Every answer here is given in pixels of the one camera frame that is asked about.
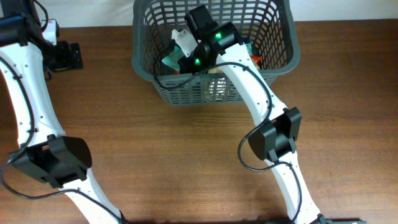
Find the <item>teal white wipes pack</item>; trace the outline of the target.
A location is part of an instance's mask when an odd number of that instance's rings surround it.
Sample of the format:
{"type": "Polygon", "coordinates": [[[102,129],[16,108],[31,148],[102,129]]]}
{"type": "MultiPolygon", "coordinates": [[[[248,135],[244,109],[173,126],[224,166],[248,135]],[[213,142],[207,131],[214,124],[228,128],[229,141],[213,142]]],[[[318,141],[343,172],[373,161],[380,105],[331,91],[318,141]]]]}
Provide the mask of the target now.
{"type": "Polygon", "coordinates": [[[176,72],[179,72],[180,65],[179,65],[178,61],[184,57],[185,57],[184,52],[178,46],[174,46],[171,53],[169,53],[168,56],[166,56],[162,59],[162,63],[164,65],[172,68],[176,72]]]}

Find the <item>beige snack bag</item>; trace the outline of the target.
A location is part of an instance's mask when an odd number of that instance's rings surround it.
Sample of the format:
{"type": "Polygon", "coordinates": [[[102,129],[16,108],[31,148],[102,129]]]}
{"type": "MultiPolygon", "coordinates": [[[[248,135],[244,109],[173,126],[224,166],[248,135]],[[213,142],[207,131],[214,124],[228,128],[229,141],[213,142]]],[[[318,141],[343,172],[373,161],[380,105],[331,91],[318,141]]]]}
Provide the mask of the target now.
{"type": "Polygon", "coordinates": [[[205,82],[203,94],[205,103],[235,103],[243,101],[239,91],[226,75],[205,82]]]}

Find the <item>blue cardboard box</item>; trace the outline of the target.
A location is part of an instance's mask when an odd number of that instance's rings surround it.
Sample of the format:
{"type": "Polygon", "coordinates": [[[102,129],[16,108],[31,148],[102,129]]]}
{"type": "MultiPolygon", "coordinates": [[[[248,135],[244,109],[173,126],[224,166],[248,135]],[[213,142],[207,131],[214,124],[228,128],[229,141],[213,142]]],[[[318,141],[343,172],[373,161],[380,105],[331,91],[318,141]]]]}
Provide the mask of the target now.
{"type": "Polygon", "coordinates": [[[248,37],[248,38],[244,39],[243,42],[244,42],[244,44],[245,44],[245,46],[246,46],[246,48],[248,50],[248,54],[249,55],[253,55],[253,53],[252,53],[252,44],[251,44],[250,38],[248,37]]]}

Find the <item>orange pasta packet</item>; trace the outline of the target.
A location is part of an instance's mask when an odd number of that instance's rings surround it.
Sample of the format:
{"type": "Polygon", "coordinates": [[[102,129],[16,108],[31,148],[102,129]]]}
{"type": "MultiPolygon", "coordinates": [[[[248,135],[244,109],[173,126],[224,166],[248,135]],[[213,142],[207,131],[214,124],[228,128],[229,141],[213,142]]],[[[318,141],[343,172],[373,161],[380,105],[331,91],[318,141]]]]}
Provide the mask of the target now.
{"type": "MultiPolygon", "coordinates": [[[[259,66],[259,62],[261,62],[261,57],[260,56],[255,56],[255,55],[250,55],[250,58],[252,60],[252,62],[254,62],[254,65],[256,66],[256,68],[259,70],[260,66],[259,66]]],[[[199,58],[191,58],[191,57],[184,57],[181,58],[178,61],[179,65],[180,65],[180,71],[176,72],[173,71],[171,73],[171,75],[179,75],[179,74],[184,74],[184,73],[196,73],[199,72],[201,70],[203,70],[204,66],[201,65],[201,61],[199,58]]],[[[220,68],[212,68],[210,69],[208,72],[205,73],[221,73],[221,69],[220,68]]]]}

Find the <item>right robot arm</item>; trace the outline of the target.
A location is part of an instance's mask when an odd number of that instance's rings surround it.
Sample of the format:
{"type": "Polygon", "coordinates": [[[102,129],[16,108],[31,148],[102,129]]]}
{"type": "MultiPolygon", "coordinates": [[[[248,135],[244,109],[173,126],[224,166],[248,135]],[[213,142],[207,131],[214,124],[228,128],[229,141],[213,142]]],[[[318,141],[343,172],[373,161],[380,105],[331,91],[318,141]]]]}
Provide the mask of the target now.
{"type": "Polygon", "coordinates": [[[282,192],[291,223],[325,223],[312,200],[300,171],[296,140],[302,115],[288,108],[273,94],[235,25],[219,25],[206,6],[190,10],[184,17],[188,30],[181,31],[177,45],[185,54],[183,71],[202,75],[220,69],[232,82],[248,107],[254,129],[239,143],[248,143],[256,157],[266,163],[282,192]]]}

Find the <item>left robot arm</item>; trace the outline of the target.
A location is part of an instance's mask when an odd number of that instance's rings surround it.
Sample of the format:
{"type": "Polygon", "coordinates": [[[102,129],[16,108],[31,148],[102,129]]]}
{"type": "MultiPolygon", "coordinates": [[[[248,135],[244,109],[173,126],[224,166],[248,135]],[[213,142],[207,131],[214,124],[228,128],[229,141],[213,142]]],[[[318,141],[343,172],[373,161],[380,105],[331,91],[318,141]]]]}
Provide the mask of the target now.
{"type": "Polygon", "coordinates": [[[14,108],[19,149],[7,164],[65,194],[90,223],[125,223],[92,171],[87,143],[67,136],[46,82],[53,72],[79,70],[80,46],[59,40],[54,19],[40,20],[37,1],[1,1],[1,73],[14,108]]]}

